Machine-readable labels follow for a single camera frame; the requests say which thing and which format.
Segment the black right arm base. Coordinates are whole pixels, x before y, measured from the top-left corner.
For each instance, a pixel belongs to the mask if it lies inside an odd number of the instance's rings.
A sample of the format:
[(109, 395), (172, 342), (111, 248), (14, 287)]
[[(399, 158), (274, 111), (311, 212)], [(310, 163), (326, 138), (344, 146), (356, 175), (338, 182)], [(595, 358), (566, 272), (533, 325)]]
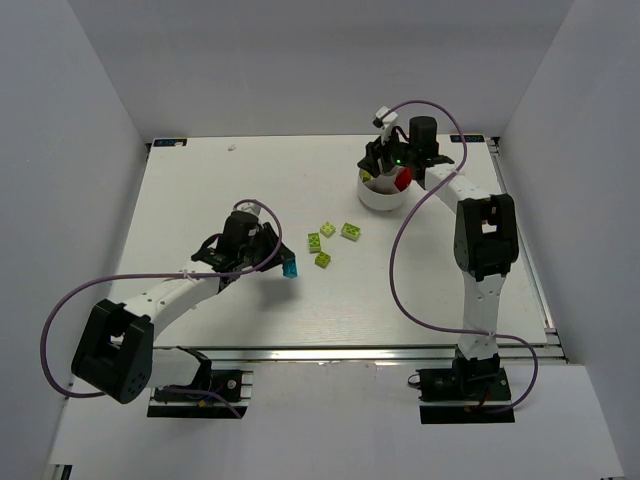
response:
[(419, 392), (422, 425), (511, 424), (515, 422), (511, 390), (504, 368), (494, 379), (464, 390), (452, 369), (421, 369), (407, 386)]

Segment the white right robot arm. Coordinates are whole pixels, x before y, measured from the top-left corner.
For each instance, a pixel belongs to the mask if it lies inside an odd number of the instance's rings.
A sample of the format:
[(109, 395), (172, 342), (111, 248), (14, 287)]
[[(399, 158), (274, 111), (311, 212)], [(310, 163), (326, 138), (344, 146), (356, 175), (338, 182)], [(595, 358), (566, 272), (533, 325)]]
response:
[(465, 292), (454, 364), (472, 376), (492, 375), (500, 364), (494, 337), (500, 294), (519, 255), (514, 201), (459, 173), (439, 151), (435, 118), (413, 117), (404, 132), (397, 114), (383, 107), (373, 123), (381, 133), (366, 144), (358, 163), (358, 197), (372, 210), (390, 211), (404, 203), (416, 183), (454, 213), (454, 259)]

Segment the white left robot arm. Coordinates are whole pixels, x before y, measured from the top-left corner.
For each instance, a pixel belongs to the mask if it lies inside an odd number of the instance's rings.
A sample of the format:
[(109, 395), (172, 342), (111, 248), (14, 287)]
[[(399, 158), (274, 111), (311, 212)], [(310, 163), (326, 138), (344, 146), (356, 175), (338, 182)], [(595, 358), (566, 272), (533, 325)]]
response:
[(192, 348), (157, 348), (158, 336), (198, 304), (247, 272), (279, 267), (297, 275), (296, 257), (274, 225), (233, 211), (221, 233), (207, 238), (183, 269), (142, 294), (91, 310), (71, 363), (72, 373), (121, 404), (146, 388), (187, 396), (216, 396), (211, 361)]

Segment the red lego brick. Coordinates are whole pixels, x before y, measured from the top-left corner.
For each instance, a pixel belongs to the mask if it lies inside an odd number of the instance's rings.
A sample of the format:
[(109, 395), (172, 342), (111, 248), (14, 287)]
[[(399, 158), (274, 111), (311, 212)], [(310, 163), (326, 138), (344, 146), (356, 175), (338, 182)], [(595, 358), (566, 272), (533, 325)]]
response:
[(399, 192), (406, 190), (412, 183), (413, 178), (409, 168), (403, 168), (396, 176), (394, 185)]

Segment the teal long lego brick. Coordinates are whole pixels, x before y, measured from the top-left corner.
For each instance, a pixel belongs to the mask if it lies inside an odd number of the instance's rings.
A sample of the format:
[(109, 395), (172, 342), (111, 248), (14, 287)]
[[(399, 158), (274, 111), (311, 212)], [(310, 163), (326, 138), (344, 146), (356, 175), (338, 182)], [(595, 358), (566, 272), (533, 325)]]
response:
[(298, 269), (294, 258), (287, 259), (282, 263), (282, 273), (285, 278), (295, 279), (298, 277)]

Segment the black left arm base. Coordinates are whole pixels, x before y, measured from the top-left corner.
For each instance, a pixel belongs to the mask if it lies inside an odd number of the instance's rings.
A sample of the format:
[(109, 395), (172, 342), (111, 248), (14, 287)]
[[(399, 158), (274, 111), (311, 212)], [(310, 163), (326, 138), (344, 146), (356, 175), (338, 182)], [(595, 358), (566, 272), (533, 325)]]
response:
[(149, 418), (242, 419), (252, 396), (254, 373), (215, 363), (190, 348), (156, 349), (147, 387)]

